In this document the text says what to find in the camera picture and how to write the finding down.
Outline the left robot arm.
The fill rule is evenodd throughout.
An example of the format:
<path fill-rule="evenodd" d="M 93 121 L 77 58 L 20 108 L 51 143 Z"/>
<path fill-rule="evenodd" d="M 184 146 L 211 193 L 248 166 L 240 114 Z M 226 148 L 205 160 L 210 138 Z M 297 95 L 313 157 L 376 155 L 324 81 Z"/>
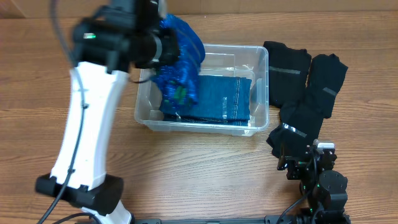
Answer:
<path fill-rule="evenodd" d="M 96 223 L 134 222 L 121 201 L 122 178 L 106 171 L 108 141 L 130 65 L 157 68 L 178 59 L 175 32 L 159 25 L 166 15 L 164 1 L 111 1 L 75 26 L 73 47 L 60 39 L 72 64 L 70 107 L 58 158 L 35 189 Z"/>

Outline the black garment front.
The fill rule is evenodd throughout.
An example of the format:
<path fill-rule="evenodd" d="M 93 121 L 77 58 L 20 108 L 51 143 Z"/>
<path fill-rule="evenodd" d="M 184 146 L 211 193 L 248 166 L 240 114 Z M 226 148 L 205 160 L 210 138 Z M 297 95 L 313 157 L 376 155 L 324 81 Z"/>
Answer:
<path fill-rule="evenodd" d="M 286 156 L 302 157 L 307 146 L 318 138 L 323 115 L 301 101 L 286 102 L 279 115 L 280 124 L 267 138 L 272 155 L 279 158 L 284 148 Z"/>

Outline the blue denim jeans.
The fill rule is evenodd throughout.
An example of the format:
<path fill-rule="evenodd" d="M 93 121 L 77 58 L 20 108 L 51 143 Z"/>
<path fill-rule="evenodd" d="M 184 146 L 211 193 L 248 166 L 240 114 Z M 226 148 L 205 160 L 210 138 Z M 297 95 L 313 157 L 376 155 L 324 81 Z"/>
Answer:
<path fill-rule="evenodd" d="M 165 121 L 247 126 L 251 83 L 244 77 L 200 75 L 195 106 L 175 114 L 160 111 Z"/>

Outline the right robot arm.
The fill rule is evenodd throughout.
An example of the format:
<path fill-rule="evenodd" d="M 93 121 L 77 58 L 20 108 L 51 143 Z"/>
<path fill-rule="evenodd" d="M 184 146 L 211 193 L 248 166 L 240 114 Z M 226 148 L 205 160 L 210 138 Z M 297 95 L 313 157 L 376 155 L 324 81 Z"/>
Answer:
<path fill-rule="evenodd" d="M 299 156 L 281 145 L 277 169 L 286 169 L 289 180 L 300 181 L 302 197 L 279 215 L 277 223 L 351 223 L 345 214 L 348 178 L 333 170 L 336 159 L 331 141 L 316 139 Z"/>

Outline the blue sequin fabric bundle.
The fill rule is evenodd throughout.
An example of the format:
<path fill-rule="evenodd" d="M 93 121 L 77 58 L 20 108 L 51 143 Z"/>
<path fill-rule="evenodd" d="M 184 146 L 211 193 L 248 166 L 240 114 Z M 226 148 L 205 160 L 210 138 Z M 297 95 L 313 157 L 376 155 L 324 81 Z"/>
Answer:
<path fill-rule="evenodd" d="M 189 24 L 173 14 L 168 14 L 160 26 L 176 33 L 180 55 L 173 65 L 158 68 L 151 81 L 162 94 L 160 109 L 165 113 L 181 113 L 198 103 L 198 75 L 205 48 Z"/>

